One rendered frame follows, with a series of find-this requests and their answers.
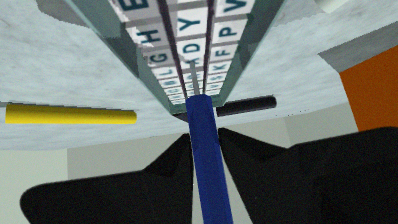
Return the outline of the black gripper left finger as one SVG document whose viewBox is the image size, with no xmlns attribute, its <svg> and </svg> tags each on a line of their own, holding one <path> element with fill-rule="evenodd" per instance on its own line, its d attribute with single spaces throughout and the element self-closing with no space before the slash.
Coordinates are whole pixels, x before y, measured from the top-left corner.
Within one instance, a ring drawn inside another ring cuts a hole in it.
<svg viewBox="0 0 398 224">
<path fill-rule="evenodd" d="M 193 174 L 186 133 L 143 170 L 35 185 L 19 204 L 30 224 L 192 224 Z"/>
</svg>

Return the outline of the black cylinder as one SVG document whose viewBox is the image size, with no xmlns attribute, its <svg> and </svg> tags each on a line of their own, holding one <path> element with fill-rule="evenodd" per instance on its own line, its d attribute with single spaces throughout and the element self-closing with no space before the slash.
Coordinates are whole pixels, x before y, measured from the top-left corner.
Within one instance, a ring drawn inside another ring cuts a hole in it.
<svg viewBox="0 0 398 224">
<path fill-rule="evenodd" d="M 185 112 L 185 113 L 179 113 L 179 114 L 172 114 L 172 116 L 174 116 L 174 117 L 176 117 L 176 118 L 178 118 L 178 119 L 180 119 L 180 120 L 185 121 L 185 122 L 188 123 L 187 112 Z"/>
<path fill-rule="evenodd" d="M 234 103 L 227 103 L 222 107 L 216 107 L 216 113 L 218 117 L 228 116 L 264 109 L 275 108 L 277 106 L 277 100 L 274 96 L 258 98 L 253 100 L 246 100 Z"/>
</svg>

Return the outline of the green keyboard with white keys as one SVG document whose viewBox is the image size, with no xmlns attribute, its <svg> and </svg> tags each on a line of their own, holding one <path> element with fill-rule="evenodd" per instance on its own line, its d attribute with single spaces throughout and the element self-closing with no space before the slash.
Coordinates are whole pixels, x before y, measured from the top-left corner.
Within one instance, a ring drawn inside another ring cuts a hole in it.
<svg viewBox="0 0 398 224">
<path fill-rule="evenodd" d="M 169 114 L 222 107 L 289 0 L 63 0 Z"/>
</svg>

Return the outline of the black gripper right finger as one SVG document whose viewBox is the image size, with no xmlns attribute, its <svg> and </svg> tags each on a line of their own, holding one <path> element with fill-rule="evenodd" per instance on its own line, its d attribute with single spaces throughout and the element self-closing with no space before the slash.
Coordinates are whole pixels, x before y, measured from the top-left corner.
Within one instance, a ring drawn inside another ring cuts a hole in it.
<svg viewBox="0 0 398 224">
<path fill-rule="evenodd" d="M 314 180 L 398 159 L 398 127 L 314 140 L 289 148 L 218 128 L 224 161 L 253 224 L 306 224 Z"/>
</svg>

